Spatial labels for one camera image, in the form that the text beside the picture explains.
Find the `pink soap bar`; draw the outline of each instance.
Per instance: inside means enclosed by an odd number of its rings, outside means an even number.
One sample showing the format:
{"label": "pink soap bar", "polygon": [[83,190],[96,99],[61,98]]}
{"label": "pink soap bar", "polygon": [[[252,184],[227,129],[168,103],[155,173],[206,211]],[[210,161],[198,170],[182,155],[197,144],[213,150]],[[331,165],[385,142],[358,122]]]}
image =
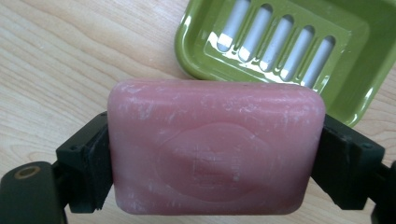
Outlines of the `pink soap bar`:
{"label": "pink soap bar", "polygon": [[131,214],[287,214],[302,203],[325,107],[308,88],[128,80],[108,99],[118,206]]}

